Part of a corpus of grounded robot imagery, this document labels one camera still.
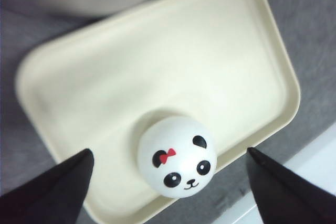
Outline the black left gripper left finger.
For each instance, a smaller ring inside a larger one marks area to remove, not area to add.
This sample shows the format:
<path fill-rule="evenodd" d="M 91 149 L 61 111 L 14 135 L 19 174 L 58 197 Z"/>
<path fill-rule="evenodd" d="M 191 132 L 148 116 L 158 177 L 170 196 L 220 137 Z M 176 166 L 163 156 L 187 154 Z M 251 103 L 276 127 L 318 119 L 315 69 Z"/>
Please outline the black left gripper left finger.
<path fill-rule="evenodd" d="M 94 166 L 84 149 L 1 196 L 1 223 L 76 223 Z"/>

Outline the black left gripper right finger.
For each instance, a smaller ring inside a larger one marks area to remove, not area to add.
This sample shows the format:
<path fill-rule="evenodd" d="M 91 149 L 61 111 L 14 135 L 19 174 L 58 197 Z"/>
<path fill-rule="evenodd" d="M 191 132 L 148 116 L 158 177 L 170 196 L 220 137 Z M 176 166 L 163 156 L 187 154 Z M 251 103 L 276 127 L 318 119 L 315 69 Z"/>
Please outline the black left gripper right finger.
<path fill-rule="evenodd" d="M 335 223 L 334 195 L 254 147 L 247 173 L 263 223 Z"/>

